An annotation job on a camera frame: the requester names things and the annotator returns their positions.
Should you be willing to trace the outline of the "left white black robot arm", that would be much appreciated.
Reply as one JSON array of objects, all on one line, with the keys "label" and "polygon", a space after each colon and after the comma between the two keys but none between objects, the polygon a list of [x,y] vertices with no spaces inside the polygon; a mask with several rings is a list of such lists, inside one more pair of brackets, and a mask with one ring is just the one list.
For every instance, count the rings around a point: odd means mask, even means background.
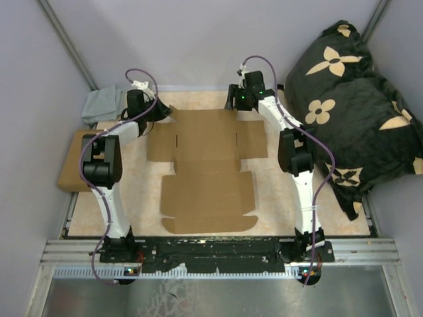
[{"label": "left white black robot arm", "polygon": [[126,93],[125,113],[112,127],[81,140],[80,177],[94,193],[106,227],[94,251],[102,262],[132,262],[139,250],[120,195],[121,146],[141,137],[149,122],[167,118],[172,110],[150,88],[136,88]]}]

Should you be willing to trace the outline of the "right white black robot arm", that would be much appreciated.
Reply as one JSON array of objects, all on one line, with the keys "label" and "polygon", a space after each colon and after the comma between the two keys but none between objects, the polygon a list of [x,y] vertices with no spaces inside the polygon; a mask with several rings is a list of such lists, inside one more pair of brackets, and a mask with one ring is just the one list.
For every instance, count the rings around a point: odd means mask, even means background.
[{"label": "right white black robot arm", "polygon": [[314,260],[318,248],[325,245],[325,234],[317,216],[313,189],[315,146],[313,128],[295,119],[284,107],[278,91],[266,88],[261,71],[240,67],[238,84],[228,88],[225,109],[258,112],[279,133],[278,164],[290,174],[299,202],[295,216],[296,257],[308,262]]}]

